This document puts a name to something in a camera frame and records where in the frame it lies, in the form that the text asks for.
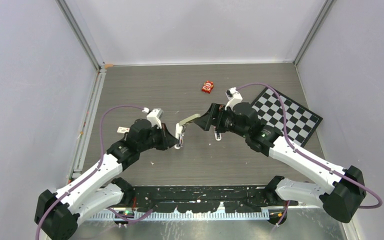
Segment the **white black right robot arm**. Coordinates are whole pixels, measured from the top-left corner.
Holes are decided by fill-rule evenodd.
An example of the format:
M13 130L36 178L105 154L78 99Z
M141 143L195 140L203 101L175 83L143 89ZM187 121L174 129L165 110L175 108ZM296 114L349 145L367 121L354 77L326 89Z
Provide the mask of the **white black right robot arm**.
M363 189L364 175L359 168L335 165L296 145L260 119L248 102L234 107L212 103L208 111L193 122L204 131L214 128L217 133L231 132L243 137L253 151L278 160L312 180L305 183L275 176L265 192L271 205L279 205L283 200L307 203L323 208L342 223L349 223L361 208L367 192Z

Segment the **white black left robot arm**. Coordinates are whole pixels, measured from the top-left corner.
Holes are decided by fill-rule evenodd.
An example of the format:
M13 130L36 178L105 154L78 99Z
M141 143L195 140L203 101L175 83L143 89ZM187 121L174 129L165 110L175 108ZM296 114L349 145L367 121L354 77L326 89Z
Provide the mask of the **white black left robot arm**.
M34 222L35 238L45 233L52 240L68 240L77 228L101 210L133 202L133 188L118 175L134 164L142 152L168 150L178 144L164 123L152 125L137 119L125 136L113 143L101 159L78 178L56 190L44 190L38 197Z

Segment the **cream beige stapler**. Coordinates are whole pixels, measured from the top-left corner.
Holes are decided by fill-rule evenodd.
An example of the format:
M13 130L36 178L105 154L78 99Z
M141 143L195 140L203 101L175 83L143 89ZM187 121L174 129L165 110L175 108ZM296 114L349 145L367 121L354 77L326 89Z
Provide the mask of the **cream beige stapler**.
M178 122L175 126L175 138L177 139L176 144L174 145L174 148L176 150L179 150L183 147L184 144L184 135L186 132L187 125L193 123L195 119L200 118L201 115L199 113L195 113L189 117L184 118L180 122Z

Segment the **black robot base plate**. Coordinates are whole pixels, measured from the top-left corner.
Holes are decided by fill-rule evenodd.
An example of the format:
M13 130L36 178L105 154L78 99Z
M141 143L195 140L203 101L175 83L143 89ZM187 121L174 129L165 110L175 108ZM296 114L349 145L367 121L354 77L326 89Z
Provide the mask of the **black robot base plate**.
M230 214L257 213L264 207L286 205L273 192L257 185L132 186L121 177L111 183L125 193L115 206L135 207L141 213L214 213L220 206Z

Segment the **white staple box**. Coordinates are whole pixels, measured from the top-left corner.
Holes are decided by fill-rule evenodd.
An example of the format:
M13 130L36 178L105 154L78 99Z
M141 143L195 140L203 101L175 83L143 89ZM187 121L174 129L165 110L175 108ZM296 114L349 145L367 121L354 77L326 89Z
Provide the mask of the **white staple box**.
M117 129L117 133L120 133L120 134L126 134L130 131L130 128L128 127L118 127Z

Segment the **pink white stapler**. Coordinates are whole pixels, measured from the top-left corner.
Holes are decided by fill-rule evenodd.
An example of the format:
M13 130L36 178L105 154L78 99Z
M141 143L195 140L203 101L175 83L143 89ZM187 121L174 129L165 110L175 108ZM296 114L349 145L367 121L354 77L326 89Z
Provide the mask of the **pink white stapler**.
M216 141L221 141L222 140L222 136L221 136L221 133L219 133L218 131L214 131L214 137L215 137L215 140Z

